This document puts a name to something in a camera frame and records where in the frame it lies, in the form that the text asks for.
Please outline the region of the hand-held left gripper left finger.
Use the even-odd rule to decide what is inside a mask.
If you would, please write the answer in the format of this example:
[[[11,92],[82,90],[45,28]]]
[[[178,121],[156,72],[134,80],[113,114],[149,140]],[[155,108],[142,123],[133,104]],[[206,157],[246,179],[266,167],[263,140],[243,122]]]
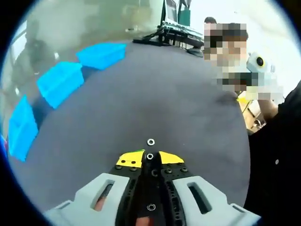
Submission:
[[[135,226],[137,218],[151,217],[138,185],[147,154],[121,155],[110,172],[80,188],[73,200],[45,211],[45,218],[53,226]]]

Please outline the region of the person's left hand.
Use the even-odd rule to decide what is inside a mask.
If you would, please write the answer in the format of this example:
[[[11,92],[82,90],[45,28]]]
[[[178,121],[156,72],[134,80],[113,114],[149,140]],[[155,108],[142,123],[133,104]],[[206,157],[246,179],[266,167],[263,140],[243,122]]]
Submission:
[[[153,220],[150,217],[139,217],[136,219],[135,226],[153,226]]]

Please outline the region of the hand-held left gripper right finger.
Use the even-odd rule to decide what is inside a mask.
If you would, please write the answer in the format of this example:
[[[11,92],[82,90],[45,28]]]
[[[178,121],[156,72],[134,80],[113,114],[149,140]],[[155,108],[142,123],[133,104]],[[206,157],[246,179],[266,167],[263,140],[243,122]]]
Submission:
[[[201,176],[193,174],[180,157],[151,154],[168,226],[257,226],[261,217],[234,203]]]

